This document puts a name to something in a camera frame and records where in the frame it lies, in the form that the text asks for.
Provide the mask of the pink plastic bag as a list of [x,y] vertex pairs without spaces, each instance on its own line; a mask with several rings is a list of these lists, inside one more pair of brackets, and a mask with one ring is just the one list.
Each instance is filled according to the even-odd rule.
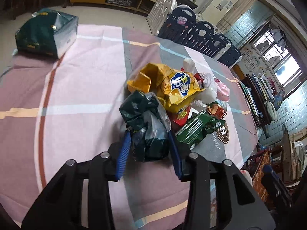
[[214,81],[217,87],[217,99],[228,102],[230,96],[230,89],[222,83],[218,78],[214,77]]

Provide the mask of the white plastic bag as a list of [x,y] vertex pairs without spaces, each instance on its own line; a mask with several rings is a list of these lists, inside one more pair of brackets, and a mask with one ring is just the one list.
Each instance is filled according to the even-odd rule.
[[196,93],[194,100],[201,101],[203,104],[210,104],[217,98],[217,85],[211,73],[200,73],[196,69],[195,62],[185,58],[183,62],[184,71],[191,72],[201,91]]

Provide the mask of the pink grey plaid tablecloth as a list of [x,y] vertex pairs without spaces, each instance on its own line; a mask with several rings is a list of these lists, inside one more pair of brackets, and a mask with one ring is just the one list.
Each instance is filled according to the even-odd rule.
[[1,204],[21,222],[44,186],[68,159],[90,160],[125,130],[119,107],[126,81],[148,63],[180,69],[186,58],[230,89],[227,125],[196,152],[241,168],[257,129],[238,82],[218,61],[148,34],[106,25],[79,25],[62,60],[19,53],[1,79]]

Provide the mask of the red orange snack packet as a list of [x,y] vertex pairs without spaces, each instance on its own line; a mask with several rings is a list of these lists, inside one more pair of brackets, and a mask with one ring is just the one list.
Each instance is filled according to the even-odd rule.
[[223,119],[226,115],[227,112],[223,109],[223,107],[215,102],[212,102],[210,104],[207,104],[206,108],[207,113],[209,113],[211,116],[214,116],[217,119]]

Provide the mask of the red white foil package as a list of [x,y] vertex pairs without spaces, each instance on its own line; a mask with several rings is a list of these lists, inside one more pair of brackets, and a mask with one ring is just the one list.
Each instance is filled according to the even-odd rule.
[[169,116],[172,124],[172,129],[177,132],[179,131],[187,122],[191,106],[188,106],[179,114],[171,114]]

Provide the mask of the dark green bag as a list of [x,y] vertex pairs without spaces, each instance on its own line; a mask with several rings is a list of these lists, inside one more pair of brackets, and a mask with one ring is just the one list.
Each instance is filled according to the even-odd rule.
[[119,111],[131,134],[134,160],[150,162],[168,157],[171,121],[155,93],[135,90]]

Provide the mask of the green snack wrapper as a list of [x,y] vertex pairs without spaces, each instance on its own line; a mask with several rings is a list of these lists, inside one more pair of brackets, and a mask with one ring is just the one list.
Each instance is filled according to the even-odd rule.
[[208,134],[225,126],[226,121],[201,111],[188,119],[187,123],[175,134],[179,142],[187,144],[192,150]]

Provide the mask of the white crumpled tissue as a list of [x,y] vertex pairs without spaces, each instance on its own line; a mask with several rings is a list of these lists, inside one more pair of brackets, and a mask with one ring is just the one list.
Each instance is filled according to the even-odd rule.
[[203,103],[201,100],[194,100],[191,103],[191,107],[196,111],[201,112],[206,110],[207,105]]

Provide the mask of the navy white baby fence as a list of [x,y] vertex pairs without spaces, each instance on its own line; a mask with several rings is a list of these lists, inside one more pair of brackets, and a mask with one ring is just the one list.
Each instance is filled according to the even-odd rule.
[[152,35],[194,49],[228,68],[242,60],[230,39],[177,0],[156,0],[146,19]]

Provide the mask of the dark green gift box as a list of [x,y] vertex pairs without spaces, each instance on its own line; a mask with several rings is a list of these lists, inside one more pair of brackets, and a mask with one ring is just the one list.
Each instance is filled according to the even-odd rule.
[[78,17],[43,8],[15,33],[18,51],[60,59],[77,39]]

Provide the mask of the white standing air conditioner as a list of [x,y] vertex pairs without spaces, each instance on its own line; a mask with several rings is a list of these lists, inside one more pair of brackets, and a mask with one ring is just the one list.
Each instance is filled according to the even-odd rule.
[[238,0],[207,0],[201,10],[204,21],[217,25]]

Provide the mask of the beige curtain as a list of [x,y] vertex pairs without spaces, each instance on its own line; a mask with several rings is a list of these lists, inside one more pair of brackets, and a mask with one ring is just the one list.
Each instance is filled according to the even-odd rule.
[[238,0],[216,25],[225,33],[257,0]]

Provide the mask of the yellow snack bag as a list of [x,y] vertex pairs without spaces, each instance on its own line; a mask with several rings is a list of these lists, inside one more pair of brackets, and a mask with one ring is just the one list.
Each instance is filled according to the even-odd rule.
[[130,92],[155,93],[166,111],[180,114],[203,92],[192,72],[173,69],[165,64],[148,63],[132,80],[127,81]]

